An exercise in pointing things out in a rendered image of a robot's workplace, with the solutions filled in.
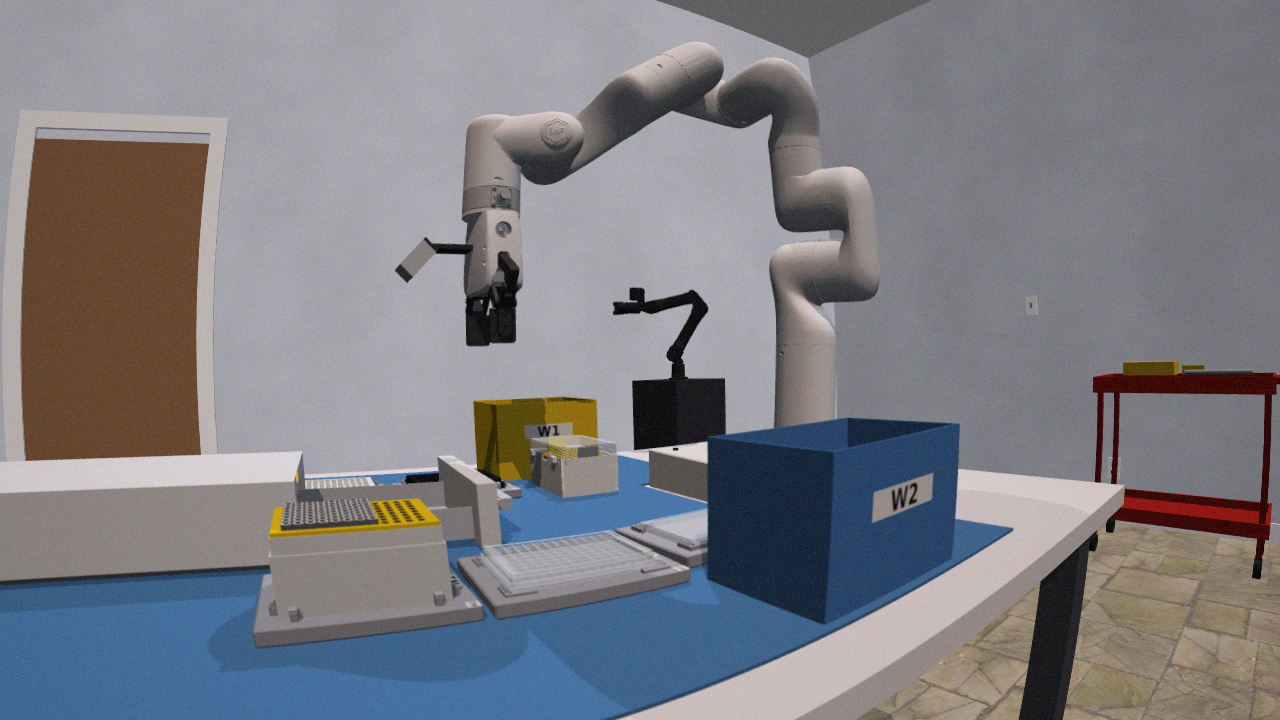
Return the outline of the blue open-top bin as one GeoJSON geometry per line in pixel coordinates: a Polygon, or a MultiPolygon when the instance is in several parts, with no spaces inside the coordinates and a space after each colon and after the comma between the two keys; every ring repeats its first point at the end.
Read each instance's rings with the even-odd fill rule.
{"type": "Polygon", "coordinates": [[[707,437],[707,580],[826,625],[947,562],[959,434],[841,418],[707,437]]]}

